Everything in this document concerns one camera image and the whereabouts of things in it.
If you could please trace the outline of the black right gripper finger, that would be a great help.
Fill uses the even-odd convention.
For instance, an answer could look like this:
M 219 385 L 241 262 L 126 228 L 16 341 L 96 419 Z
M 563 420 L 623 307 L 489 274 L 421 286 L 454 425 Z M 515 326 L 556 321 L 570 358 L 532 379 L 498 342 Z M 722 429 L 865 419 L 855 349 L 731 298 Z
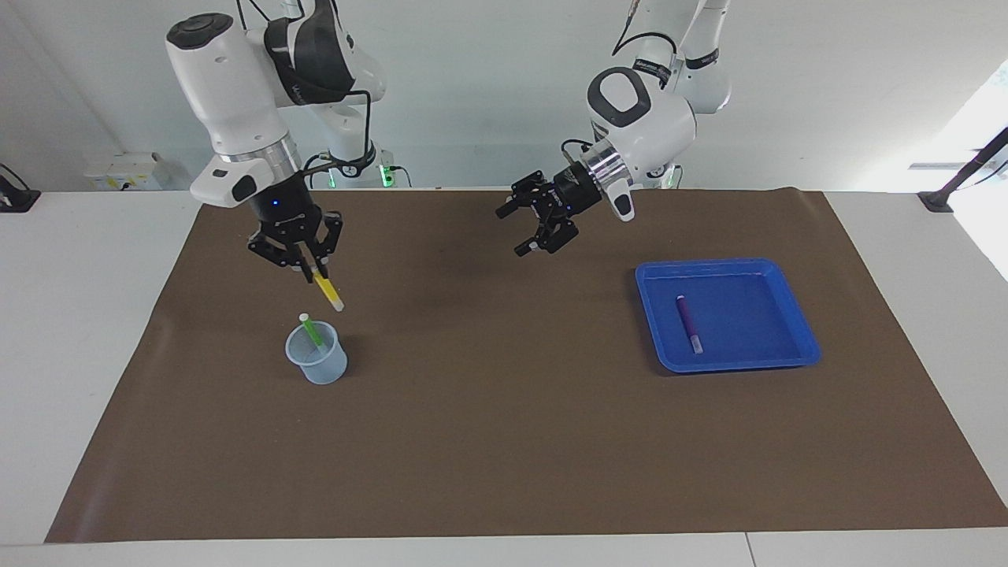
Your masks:
M 312 269 L 307 265 L 305 255 L 298 244 L 278 245 L 260 232 L 255 232 L 248 238 L 248 249 L 278 268 L 293 269 L 295 272 L 301 273 L 307 284 L 312 284 Z
M 341 213 L 324 213 L 321 217 L 324 235 L 318 236 L 314 244 L 314 261 L 318 272 L 328 272 L 328 262 L 335 253 L 343 229 Z

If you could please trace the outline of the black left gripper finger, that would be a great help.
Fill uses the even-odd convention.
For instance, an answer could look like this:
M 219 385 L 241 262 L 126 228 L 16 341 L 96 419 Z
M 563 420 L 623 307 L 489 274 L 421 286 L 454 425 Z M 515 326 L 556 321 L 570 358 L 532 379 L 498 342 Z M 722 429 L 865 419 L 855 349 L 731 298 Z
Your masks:
M 578 235 L 577 226 L 569 218 L 543 217 L 533 236 L 514 247 L 514 252 L 518 256 L 525 256 L 532 251 L 554 254 Z
M 511 194 L 496 209 L 498 219 L 504 219 L 519 209 L 531 209 L 537 219 L 548 220 L 552 214 L 552 183 L 541 171 L 529 173 L 512 183 Z

